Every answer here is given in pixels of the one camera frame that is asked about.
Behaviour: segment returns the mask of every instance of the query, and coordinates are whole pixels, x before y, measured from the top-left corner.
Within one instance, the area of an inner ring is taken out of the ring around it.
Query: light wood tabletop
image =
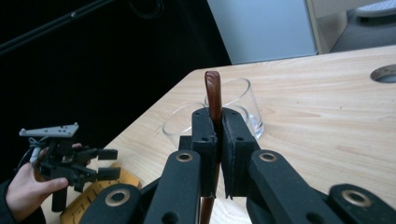
[[[203,102],[205,71],[218,71],[221,81],[251,81],[265,127],[261,149],[282,154],[314,189],[328,194],[331,186],[349,183],[396,208],[396,83],[371,79],[390,64],[396,64],[396,46],[195,70],[106,148],[119,151],[117,162],[143,187],[160,177],[177,150],[163,122],[182,105]],[[135,97],[142,96],[125,104]],[[94,160],[90,167],[113,162]],[[68,194],[68,203],[78,195],[72,188]],[[217,196],[211,223],[250,223],[244,198],[225,199],[221,173]],[[59,223],[50,202],[43,204],[47,221]]]

